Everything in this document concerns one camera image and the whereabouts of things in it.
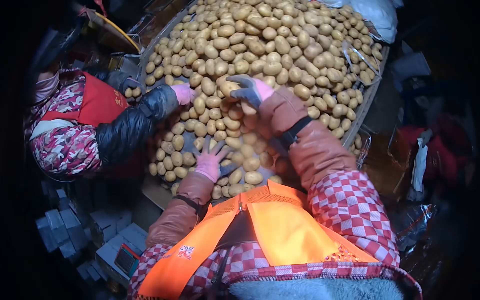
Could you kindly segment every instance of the black puffer sleeve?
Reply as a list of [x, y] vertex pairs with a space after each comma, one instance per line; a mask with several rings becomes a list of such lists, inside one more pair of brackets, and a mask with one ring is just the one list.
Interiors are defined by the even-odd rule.
[[145, 94], [136, 107], [124, 110], [112, 123], [101, 123], [96, 140], [102, 166], [127, 161], [154, 133], [157, 123], [179, 106], [175, 91], [166, 84]]
[[99, 68], [95, 66], [85, 67], [82, 71], [89, 73], [92, 76], [100, 79], [101, 81], [105, 82], [106, 84], [110, 85], [117, 91], [124, 93], [123, 82], [125, 79], [131, 77], [125, 72], [122, 71], [109, 71], [104, 68]]

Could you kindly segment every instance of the zipper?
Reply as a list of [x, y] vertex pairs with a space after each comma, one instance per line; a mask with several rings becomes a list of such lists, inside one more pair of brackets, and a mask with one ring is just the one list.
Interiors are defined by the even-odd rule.
[[240, 199], [238, 202], [238, 210], [236, 215], [238, 215], [241, 211], [246, 211], [247, 210], [247, 205], [242, 202], [242, 196], [240, 195]]

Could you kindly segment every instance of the red apron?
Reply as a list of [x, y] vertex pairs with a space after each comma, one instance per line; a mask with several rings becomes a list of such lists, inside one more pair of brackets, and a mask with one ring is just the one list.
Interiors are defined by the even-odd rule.
[[[82, 105], [78, 111], [47, 111], [42, 120], [75, 120], [79, 124], [97, 127], [100, 123], [111, 123], [129, 105], [125, 97], [116, 89], [84, 72], [85, 89]], [[134, 177], [143, 173], [143, 161], [140, 155], [134, 155], [125, 164], [109, 168], [110, 177]]]
[[127, 107], [127, 100], [110, 85], [84, 72], [85, 89], [82, 105], [78, 111], [47, 111], [43, 121], [55, 119], [75, 120], [79, 124], [93, 125], [111, 123]]

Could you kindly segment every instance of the checkered sleeve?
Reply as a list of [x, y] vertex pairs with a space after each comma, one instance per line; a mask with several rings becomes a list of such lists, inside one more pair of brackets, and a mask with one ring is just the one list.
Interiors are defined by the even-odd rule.
[[140, 289], [140, 286], [142, 285], [142, 282], [147, 276], [148, 272], [150, 272], [153, 266], [171, 248], [172, 246], [170, 245], [156, 244], [144, 251], [142, 256], [140, 256], [137, 269], [133, 273], [132, 277], [130, 278], [130, 283], [128, 284], [128, 300], [137, 298], [138, 290]]
[[309, 192], [313, 216], [380, 262], [400, 265], [396, 237], [377, 190], [357, 171], [329, 174]]

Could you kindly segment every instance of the pile of potatoes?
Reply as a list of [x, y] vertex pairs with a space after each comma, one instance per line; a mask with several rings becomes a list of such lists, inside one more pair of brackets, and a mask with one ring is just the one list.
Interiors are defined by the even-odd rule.
[[[155, 45], [145, 68], [145, 83], [152, 86], [164, 77], [166, 84], [182, 84], [175, 78], [184, 76], [198, 97], [180, 114], [181, 122], [157, 135], [158, 163], [149, 169], [170, 182], [194, 169], [193, 155], [180, 153], [180, 132], [194, 132], [199, 150], [207, 134], [213, 136], [211, 147], [225, 140], [237, 152], [222, 163], [235, 161], [246, 173], [235, 171], [220, 179], [214, 199], [234, 196], [262, 182], [257, 169], [264, 164], [272, 167], [275, 155], [267, 150], [269, 133], [251, 132], [259, 131], [256, 111], [248, 102], [230, 97], [230, 91], [240, 87], [226, 77], [247, 74], [274, 89], [286, 86], [303, 100], [314, 121], [341, 138], [363, 102], [361, 91], [353, 88], [355, 82], [360, 78], [368, 85], [375, 77], [352, 48], [346, 49], [349, 65], [342, 41], [350, 43], [376, 71], [377, 61], [382, 60], [382, 46], [373, 42], [362, 16], [348, 5], [330, 9], [307, 0], [199, 0], [188, 13], [170, 38], [161, 38]], [[242, 177], [246, 184], [240, 187]], [[278, 176], [273, 179], [281, 181]]]

